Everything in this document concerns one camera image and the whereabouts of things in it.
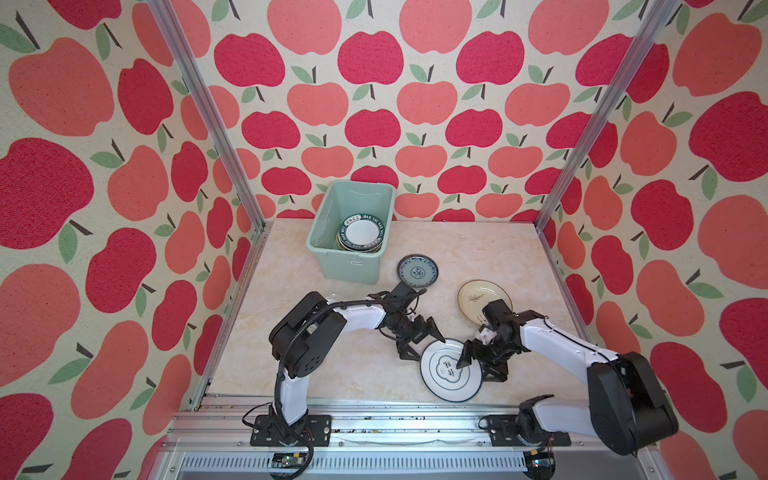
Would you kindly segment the white plate black flower outline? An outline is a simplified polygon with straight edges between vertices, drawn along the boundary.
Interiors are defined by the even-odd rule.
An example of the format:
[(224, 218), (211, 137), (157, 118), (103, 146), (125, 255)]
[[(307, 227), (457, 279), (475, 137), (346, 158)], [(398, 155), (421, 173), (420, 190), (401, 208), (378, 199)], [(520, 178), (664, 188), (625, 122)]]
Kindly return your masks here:
[(459, 367), (463, 344), (455, 339), (434, 341), (421, 355), (420, 374), (428, 390), (441, 400), (467, 402), (482, 386), (482, 369), (478, 363)]

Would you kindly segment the blue floral pattern plate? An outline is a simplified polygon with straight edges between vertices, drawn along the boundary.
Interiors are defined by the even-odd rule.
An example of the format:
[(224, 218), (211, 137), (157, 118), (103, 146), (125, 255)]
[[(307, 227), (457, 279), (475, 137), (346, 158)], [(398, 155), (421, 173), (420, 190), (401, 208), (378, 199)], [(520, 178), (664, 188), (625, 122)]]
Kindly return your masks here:
[(411, 254), (397, 265), (399, 279), (413, 289), (428, 288), (439, 278), (437, 263), (426, 255)]

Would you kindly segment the beige speckled ceramic plate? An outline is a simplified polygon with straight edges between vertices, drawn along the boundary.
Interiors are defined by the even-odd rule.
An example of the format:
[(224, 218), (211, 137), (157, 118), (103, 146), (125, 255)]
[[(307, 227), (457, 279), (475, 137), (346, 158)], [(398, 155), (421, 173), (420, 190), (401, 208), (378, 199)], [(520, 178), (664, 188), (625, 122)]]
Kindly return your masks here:
[(503, 300), (509, 309), (513, 307), (508, 293), (498, 284), (488, 280), (468, 281), (457, 293), (459, 310), (467, 320), (478, 326), (488, 324), (483, 308), (495, 300)]

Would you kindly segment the green rim text plate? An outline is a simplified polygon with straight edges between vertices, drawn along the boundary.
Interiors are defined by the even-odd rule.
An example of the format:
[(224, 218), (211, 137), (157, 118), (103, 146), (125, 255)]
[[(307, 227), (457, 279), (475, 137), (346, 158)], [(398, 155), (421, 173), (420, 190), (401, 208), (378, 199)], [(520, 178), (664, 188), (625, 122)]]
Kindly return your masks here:
[(385, 225), (376, 216), (357, 213), (345, 218), (338, 229), (339, 247), (353, 252), (375, 252), (384, 240)]

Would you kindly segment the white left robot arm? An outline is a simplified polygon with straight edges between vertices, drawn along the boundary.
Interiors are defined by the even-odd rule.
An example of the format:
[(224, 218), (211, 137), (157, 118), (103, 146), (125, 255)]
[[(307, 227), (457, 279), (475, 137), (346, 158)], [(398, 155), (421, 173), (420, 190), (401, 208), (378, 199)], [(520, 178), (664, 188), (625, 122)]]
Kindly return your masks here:
[(275, 397), (268, 413), (252, 422), (253, 447), (326, 447), (332, 417), (308, 410), (310, 375), (326, 359), (338, 338), (356, 330), (387, 330), (401, 360), (418, 361), (414, 346), (431, 337), (446, 341), (435, 320), (415, 313), (425, 289), (401, 282), (391, 291), (362, 300), (331, 300), (317, 291), (305, 295), (272, 329), (269, 342), (277, 361)]

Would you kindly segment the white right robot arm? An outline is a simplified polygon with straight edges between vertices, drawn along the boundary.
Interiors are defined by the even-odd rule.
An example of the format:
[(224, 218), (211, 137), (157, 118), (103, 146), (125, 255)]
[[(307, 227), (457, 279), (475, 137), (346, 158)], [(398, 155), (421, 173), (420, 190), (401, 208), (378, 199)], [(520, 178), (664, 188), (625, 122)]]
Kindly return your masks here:
[(488, 303), (482, 313), (487, 324), (464, 342), (458, 367), (478, 366), (484, 377), (504, 382), (509, 359), (534, 352), (588, 390), (584, 400), (546, 394), (521, 403), (514, 421), (521, 443), (538, 446), (556, 433), (573, 433), (598, 438), (614, 453), (628, 455), (678, 433), (678, 419), (643, 355), (590, 344), (547, 316), (534, 310), (514, 312), (502, 300)]

